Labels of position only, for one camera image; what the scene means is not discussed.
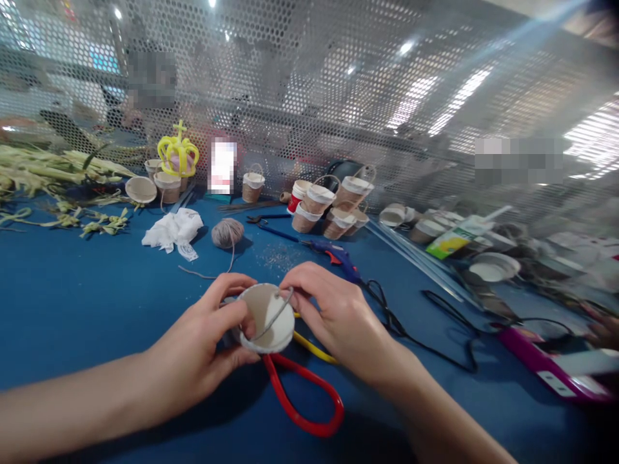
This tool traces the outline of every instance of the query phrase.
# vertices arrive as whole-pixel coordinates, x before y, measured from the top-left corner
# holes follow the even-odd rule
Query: metal mesh
[[[182,118],[203,155],[210,137],[236,140],[237,181],[259,162],[272,195],[344,158],[377,167],[370,211],[457,196],[480,211],[515,203],[534,222],[615,195],[616,155],[590,158],[616,146],[616,52],[483,1],[0,0],[0,11],[0,115],[47,110],[65,143],[113,141],[102,156],[136,171]],[[600,110],[602,130],[582,126]],[[477,137],[575,140],[578,127],[573,158],[589,164],[569,174],[585,177],[476,186]]]

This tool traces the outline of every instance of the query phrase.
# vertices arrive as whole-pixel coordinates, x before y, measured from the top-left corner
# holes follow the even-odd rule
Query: glue bottle
[[[511,209],[511,206],[504,206],[494,213],[486,216],[472,215],[459,223],[453,229],[445,232],[434,242],[427,246],[426,251],[438,259],[445,259],[460,248],[467,246],[476,237],[492,230],[495,223],[492,219]]]

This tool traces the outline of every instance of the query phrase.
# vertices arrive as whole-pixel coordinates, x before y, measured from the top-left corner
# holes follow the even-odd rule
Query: red pliers handle
[[[327,438],[334,433],[337,432],[337,429],[342,425],[342,421],[344,420],[344,404],[342,403],[342,398],[338,395],[337,391],[322,378],[318,377],[313,372],[305,369],[305,367],[300,366],[299,364],[283,357],[281,354],[273,353],[273,354],[265,354],[262,357],[264,361],[264,365],[266,366],[266,370],[269,372],[269,376],[271,378],[271,383],[273,384],[273,388],[275,389],[275,394],[277,395],[279,402],[282,403],[284,410],[288,417],[292,419],[292,422],[297,424],[302,430],[312,435]],[[335,405],[335,413],[331,420],[327,423],[315,423],[310,422],[307,419],[303,418],[297,410],[294,408],[288,397],[286,396],[286,392],[284,391],[284,387],[282,386],[282,382],[279,380],[279,376],[277,375],[277,370],[275,369],[275,364],[277,363],[282,367],[285,367],[296,374],[299,374],[301,377],[309,380],[312,383],[315,383],[323,390],[325,390]]]

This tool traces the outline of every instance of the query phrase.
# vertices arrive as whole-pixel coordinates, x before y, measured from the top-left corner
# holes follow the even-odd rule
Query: glue gun
[[[315,242],[314,240],[301,240],[300,243],[309,246],[318,253],[329,255],[331,257],[331,264],[342,266],[342,270],[348,282],[352,282],[353,284],[361,282],[361,275],[359,271],[357,271],[357,268],[353,266],[350,256],[344,248],[329,242]]]

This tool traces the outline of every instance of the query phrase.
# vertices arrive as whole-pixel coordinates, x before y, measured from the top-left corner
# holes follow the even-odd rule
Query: black cord
[[[374,292],[374,290],[372,289],[372,286],[371,286],[372,284],[374,284],[377,287],[379,295],[376,292]],[[395,334],[396,336],[400,338],[405,338],[409,340],[410,342],[418,345],[419,347],[425,349],[426,351],[429,351],[435,354],[439,358],[453,364],[456,367],[459,367],[460,369],[466,372],[470,372],[471,374],[476,374],[479,371],[479,365],[477,364],[477,360],[475,359],[475,353],[473,352],[473,344],[481,338],[482,334],[496,335],[500,332],[500,331],[485,332],[485,331],[478,329],[466,317],[464,317],[460,311],[458,311],[456,308],[453,307],[453,305],[445,301],[441,296],[437,295],[436,293],[430,290],[422,290],[422,293],[424,294],[426,298],[428,298],[430,301],[436,304],[439,308],[443,309],[443,311],[445,311],[447,314],[449,314],[454,319],[459,321],[461,324],[466,326],[473,333],[473,337],[469,339],[464,345],[464,351],[470,360],[470,367],[468,367],[450,358],[446,354],[443,354],[440,351],[410,336],[409,333],[404,329],[404,326],[402,325],[400,320],[395,316],[395,314],[393,314],[391,309],[389,309],[389,305],[387,304],[387,298],[385,297],[385,292],[383,291],[381,284],[378,283],[376,280],[368,280],[367,282],[361,282],[361,287],[365,289],[370,294],[370,296],[374,298],[374,300],[376,300],[376,302],[381,306],[384,316],[387,320],[387,322],[383,323],[383,325],[389,332]],[[574,336],[574,332],[572,331],[572,329],[570,329],[565,324],[561,322],[557,322],[552,319],[546,319],[546,318],[519,318],[515,321],[510,322],[509,324],[499,324],[499,326],[502,330],[505,330],[508,327],[511,327],[513,325],[521,324],[522,322],[527,322],[527,321],[534,321],[534,320],[552,322],[556,325],[560,325],[567,331],[568,335]]]
[[[371,288],[371,284],[375,284],[378,287],[378,291],[380,292],[380,296],[376,294],[376,292],[374,292],[374,290],[372,290]],[[389,309],[389,306],[387,304],[387,299],[385,297],[385,293],[382,289],[382,286],[376,281],[376,280],[368,280],[367,282],[362,282],[362,287],[372,296],[372,298],[374,298],[378,304],[380,304],[383,313],[385,315],[385,317],[387,318],[387,322],[384,323],[383,325],[385,326],[385,328],[394,333],[396,336],[400,337],[400,338],[405,338],[407,340],[409,340],[410,342],[413,342],[414,344],[418,345],[419,347],[425,349],[426,351],[429,351],[433,354],[435,354],[436,356],[438,356],[441,359],[444,359],[445,361],[453,364],[456,367],[459,367],[460,369],[463,369],[466,372],[470,372],[471,374],[476,374],[477,371],[479,370],[479,366],[477,364],[477,360],[475,359],[475,355],[473,353],[473,344],[481,337],[481,332],[473,325],[471,324],[464,316],[462,316],[462,314],[460,314],[459,311],[457,311],[453,306],[449,305],[447,302],[445,302],[445,300],[443,300],[443,302],[445,302],[447,304],[447,307],[443,307],[441,304],[439,304],[440,307],[443,307],[443,309],[449,313],[451,316],[455,317],[458,321],[462,322],[466,327],[470,328],[475,336],[470,339],[468,342],[466,342],[464,349],[465,352],[467,353],[469,359],[471,360],[471,366],[467,367],[464,364],[461,364],[459,362],[457,362],[456,360],[450,358],[449,356],[447,356],[446,354],[441,353],[440,351],[420,342],[419,340],[413,338],[412,336],[410,336],[408,334],[408,332],[404,329],[404,326],[402,325],[402,323],[400,323],[399,319],[395,316],[395,314],[393,314],[391,312],[391,310]],[[432,297],[428,296],[428,294],[431,294],[439,299],[442,300],[441,297],[439,297],[438,295],[436,295],[435,293],[432,293],[428,290],[424,290],[423,291],[424,294],[426,295],[426,297],[432,299]]]

